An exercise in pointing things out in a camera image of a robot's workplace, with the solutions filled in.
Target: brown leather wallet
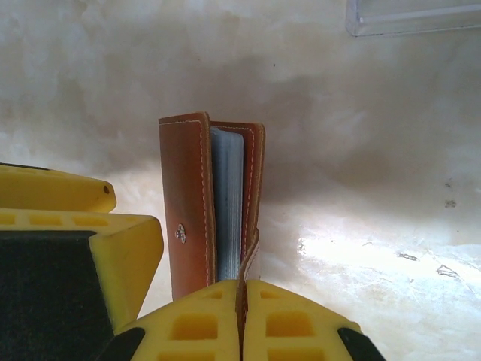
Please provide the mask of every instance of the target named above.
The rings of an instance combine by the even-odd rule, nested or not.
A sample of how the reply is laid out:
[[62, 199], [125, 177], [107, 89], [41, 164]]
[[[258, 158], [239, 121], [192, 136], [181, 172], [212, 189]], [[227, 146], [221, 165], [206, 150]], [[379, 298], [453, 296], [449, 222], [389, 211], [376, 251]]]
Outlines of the brown leather wallet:
[[239, 278], [260, 276], [257, 219], [264, 162], [264, 126], [211, 122], [205, 112], [162, 118], [159, 137], [174, 300], [217, 281], [210, 126], [238, 133], [244, 138]]

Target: wallet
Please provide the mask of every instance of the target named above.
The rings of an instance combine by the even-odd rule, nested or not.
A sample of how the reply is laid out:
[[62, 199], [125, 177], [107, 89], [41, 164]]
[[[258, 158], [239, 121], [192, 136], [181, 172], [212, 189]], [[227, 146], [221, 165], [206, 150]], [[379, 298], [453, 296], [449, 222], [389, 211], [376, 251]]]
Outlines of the wallet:
[[159, 120], [159, 139], [173, 300], [216, 283], [219, 280], [219, 255], [227, 254], [222, 250], [219, 253], [218, 249], [224, 239], [217, 239], [216, 204], [219, 206], [219, 203], [214, 200], [214, 190], [219, 189], [219, 184], [214, 187], [214, 178], [219, 177], [214, 177], [213, 169], [217, 162], [222, 164], [217, 158], [213, 160], [212, 134], [215, 138], [218, 130], [241, 135], [243, 139], [240, 254], [237, 254], [240, 260], [237, 277], [241, 282], [238, 292], [244, 292], [246, 279], [260, 278], [257, 221], [265, 149], [264, 126], [260, 123], [211, 122], [206, 112], [162, 118]]

